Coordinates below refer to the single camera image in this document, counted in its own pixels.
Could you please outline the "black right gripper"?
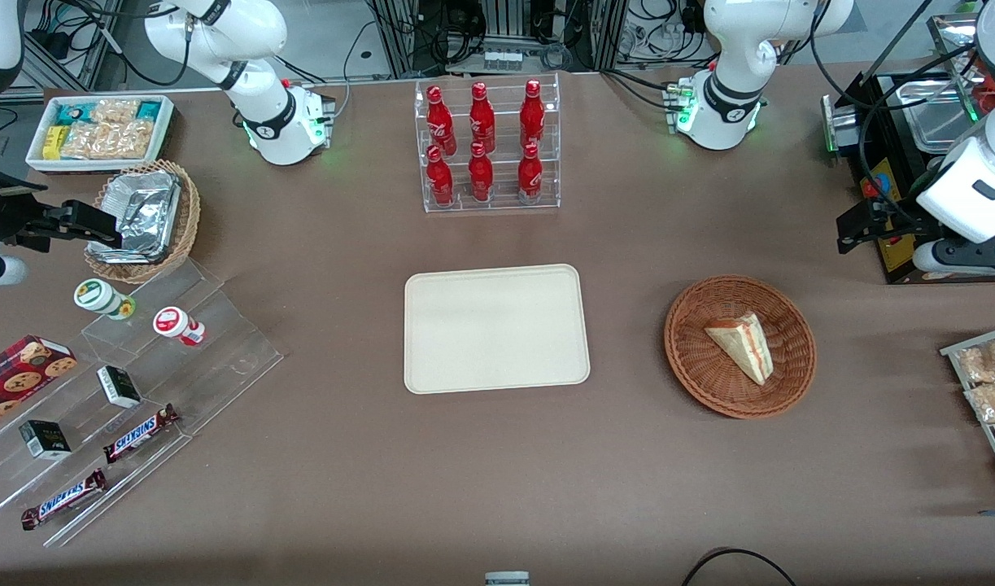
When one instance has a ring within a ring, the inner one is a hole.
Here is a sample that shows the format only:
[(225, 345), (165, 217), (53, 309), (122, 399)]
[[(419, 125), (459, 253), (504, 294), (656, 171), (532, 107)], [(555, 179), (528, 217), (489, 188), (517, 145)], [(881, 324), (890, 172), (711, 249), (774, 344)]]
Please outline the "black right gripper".
[[(50, 249), (50, 238), (28, 234), (28, 224), (44, 219), (47, 205), (35, 194), (46, 190), (41, 183), (21, 181), (0, 171), (0, 243), (31, 250)], [(57, 225), (55, 237), (83, 240), (111, 248), (121, 248), (123, 237), (117, 229), (116, 216), (78, 200), (67, 200), (52, 212)]]

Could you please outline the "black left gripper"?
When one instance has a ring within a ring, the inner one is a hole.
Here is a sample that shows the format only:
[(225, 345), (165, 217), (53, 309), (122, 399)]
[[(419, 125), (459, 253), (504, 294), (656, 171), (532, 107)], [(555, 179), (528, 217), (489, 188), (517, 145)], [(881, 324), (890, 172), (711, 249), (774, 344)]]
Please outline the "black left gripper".
[(919, 242), (930, 242), (945, 236), (943, 224), (914, 198), (903, 198), (899, 203), (866, 198), (836, 218), (836, 229), (840, 255), (847, 255), (859, 244), (885, 238), (914, 236)]

